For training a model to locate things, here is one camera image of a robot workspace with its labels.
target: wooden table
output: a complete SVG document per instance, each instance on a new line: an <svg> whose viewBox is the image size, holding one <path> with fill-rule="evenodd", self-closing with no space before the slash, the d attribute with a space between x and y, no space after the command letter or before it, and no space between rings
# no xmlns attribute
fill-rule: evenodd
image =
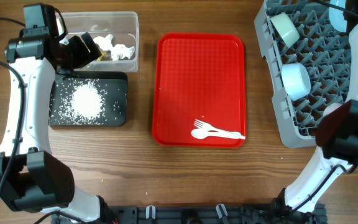
<svg viewBox="0 0 358 224"><path fill-rule="evenodd" d="M128 74L128 120L123 127L49 129L53 155L71 167L77 186L102 195L110 205L240 205L269 203L296 179L314 148L287 149L280 141L269 69L260 56L254 28L263 0L82 1L51 4L62 12L138 13L140 70ZM0 16L23 21L22 6L38 1L16 2L0 0ZM7 41L19 29L0 22L0 60ZM248 135L240 149L171 148L153 140L157 41L168 32L235 34L244 41ZM0 143L9 105L8 74L0 67ZM331 224L358 223L358 170L335 181L321 202L326 203ZM14 213L0 203L0 223L33 223L40 216Z"/></svg>

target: dish rack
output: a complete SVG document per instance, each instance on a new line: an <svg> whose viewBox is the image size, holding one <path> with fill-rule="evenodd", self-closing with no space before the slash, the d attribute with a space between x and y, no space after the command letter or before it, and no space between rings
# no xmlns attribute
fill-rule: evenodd
<svg viewBox="0 0 358 224"><path fill-rule="evenodd" d="M282 12L300 33L290 48L270 21ZM255 18L255 29L272 77L272 102L282 143L290 148L315 146L323 111L333 103L343 103L349 90L348 36L333 28L326 6L308 0L265 0ZM311 81L309 95L296 101L288 97L281 78L282 66L289 63L303 64Z"/></svg>

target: white fork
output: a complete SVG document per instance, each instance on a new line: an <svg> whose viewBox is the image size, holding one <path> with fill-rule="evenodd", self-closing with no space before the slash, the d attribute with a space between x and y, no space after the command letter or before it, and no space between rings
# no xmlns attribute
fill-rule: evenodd
<svg viewBox="0 0 358 224"><path fill-rule="evenodd" d="M210 125L210 124L208 124L208 123L206 123L204 121L200 121L198 119L196 119L194 121L194 126L196 126L197 128L200 128L200 129L207 130L207 131L217 131L217 132L226 133L226 134L230 134L230 135L233 134L230 131L225 131L225 130L222 130L222 129L215 128L214 126L212 126L212 125Z"/></svg>

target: plastic spoon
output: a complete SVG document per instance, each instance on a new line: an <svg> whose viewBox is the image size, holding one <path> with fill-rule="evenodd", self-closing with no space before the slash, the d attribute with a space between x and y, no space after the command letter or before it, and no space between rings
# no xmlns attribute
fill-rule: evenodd
<svg viewBox="0 0 358 224"><path fill-rule="evenodd" d="M229 139L243 138L241 133L238 132L222 133L222 132L205 131L200 128L192 130L191 135L196 139L204 139L206 137L221 137L221 138L229 138Z"/></svg>

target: utensil handle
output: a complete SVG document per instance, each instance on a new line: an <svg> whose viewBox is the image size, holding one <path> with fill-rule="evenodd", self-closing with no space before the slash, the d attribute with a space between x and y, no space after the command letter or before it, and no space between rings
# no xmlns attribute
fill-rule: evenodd
<svg viewBox="0 0 358 224"><path fill-rule="evenodd" d="M209 132L208 134L209 134L209 136L212 136L212 137L221 137L221 138L229 138L229 139L245 139L246 138L240 134L231 133L229 131Z"/></svg>

